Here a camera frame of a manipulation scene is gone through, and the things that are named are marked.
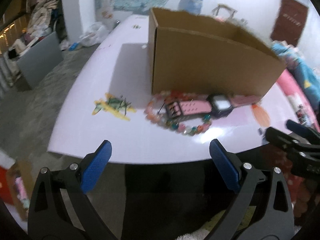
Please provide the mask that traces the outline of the pink and black watch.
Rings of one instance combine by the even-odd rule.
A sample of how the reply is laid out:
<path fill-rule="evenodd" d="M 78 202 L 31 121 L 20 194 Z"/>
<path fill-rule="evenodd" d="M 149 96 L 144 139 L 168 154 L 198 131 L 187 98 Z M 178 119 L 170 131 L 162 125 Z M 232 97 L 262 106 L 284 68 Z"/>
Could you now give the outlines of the pink and black watch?
<path fill-rule="evenodd" d="M 164 104 L 169 119 L 183 119 L 198 116 L 222 118 L 228 116 L 233 109 L 252 105 L 261 100 L 258 96 L 225 96 L 210 94 L 204 99 L 179 99 Z"/>

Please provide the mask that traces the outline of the pink floral blanket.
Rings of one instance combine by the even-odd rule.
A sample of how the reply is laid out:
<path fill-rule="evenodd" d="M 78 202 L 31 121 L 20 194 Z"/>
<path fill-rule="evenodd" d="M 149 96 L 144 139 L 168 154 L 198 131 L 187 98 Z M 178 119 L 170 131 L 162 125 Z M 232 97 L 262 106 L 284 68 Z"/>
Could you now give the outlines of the pink floral blanket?
<path fill-rule="evenodd" d="M 310 102 L 287 69 L 282 72 L 277 83 L 292 106 L 298 122 L 319 132 L 319 124 Z"/>

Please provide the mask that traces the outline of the blue patterned blanket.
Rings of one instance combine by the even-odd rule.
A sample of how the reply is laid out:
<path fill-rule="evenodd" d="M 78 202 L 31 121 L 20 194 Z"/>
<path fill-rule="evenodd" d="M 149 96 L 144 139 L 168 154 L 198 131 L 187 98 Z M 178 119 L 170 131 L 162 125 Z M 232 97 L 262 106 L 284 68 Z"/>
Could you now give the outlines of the blue patterned blanket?
<path fill-rule="evenodd" d="M 285 62 L 287 70 L 295 78 L 312 109 L 319 112 L 319 76 L 306 64 L 299 49 L 285 41 L 273 41 L 271 49 Z"/>

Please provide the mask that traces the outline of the dark red door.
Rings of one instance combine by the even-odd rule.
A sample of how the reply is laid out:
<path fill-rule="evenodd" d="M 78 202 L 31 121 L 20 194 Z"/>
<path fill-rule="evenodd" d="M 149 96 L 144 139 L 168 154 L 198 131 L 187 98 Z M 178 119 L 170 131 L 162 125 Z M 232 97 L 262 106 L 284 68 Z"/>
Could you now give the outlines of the dark red door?
<path fill-rule="evenodd" d="M 296 0 L 281 0 L 271 40 L 286 41 L 296 47 L 306 24 L 308 10 L 308 7 Z"/>

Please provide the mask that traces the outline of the brown cardboard box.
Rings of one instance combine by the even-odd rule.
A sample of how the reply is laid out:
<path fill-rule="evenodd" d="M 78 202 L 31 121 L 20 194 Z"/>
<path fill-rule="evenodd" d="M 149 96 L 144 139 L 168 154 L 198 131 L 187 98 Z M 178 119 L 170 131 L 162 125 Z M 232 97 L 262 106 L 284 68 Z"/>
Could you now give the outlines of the brown cardboard box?
<path fill-rule="evenodd" d="M 150 10 L 148 51 L 153 94 L 262 97 L 285 69 L 267 45 L 242 27 L 163 8 Z"/>

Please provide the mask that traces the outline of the wooden chair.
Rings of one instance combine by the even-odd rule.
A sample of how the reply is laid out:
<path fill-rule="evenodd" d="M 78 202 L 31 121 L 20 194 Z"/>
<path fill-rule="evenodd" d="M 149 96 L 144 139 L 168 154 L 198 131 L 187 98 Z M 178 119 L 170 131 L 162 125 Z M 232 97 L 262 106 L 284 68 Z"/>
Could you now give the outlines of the wooden chair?
<path fill-rule="evenodd" d="M 238 11 L 226 4 L 219 3 L 213 10 L 212 16 L 216 20 L 230 20 Z"/>

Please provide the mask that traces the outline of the grey storage box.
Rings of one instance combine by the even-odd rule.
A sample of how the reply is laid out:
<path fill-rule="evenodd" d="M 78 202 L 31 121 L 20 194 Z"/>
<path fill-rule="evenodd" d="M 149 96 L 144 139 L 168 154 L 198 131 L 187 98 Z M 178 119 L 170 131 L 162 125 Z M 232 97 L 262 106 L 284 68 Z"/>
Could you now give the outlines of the grey storage box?
<path fill-rule="evenodd" d="M 63 61 L 59 39 L 54 31 L 33 45 L 18 61 L 22 74 L 23 90 L 31 90 L 44 79 L 60 62 Z"/>

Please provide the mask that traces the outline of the white plastic bag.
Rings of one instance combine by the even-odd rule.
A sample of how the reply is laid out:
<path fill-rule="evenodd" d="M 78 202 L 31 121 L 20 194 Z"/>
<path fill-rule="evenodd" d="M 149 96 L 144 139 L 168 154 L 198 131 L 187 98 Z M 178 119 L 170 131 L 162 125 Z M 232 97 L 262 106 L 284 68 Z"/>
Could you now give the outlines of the white plastic bag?
<path fill-rule="evenodd" d="M 95 22 L 88 30 L 80 36 L 80 44 L 84 47 L 91 47 L 103 42 L 110 31 L 102 22 Z"/>

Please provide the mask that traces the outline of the pile of clothes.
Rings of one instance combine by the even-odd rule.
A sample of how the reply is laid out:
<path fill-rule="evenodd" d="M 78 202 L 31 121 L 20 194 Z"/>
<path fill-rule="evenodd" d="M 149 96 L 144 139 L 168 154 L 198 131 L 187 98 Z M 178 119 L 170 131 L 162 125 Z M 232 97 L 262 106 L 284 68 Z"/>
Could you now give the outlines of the pile of clothes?
<path fill-rule="evenodd" d="M 7 50 L 16 51 L 16 55 L 24 54 L 41 37 L 49 35 L 53 28 L 50 26 L 52 12 L 58 7 L 58 0 L 39 1 L 31 14 L 25 14 L 11 22 L 1 31 L 1 40 Z"/>

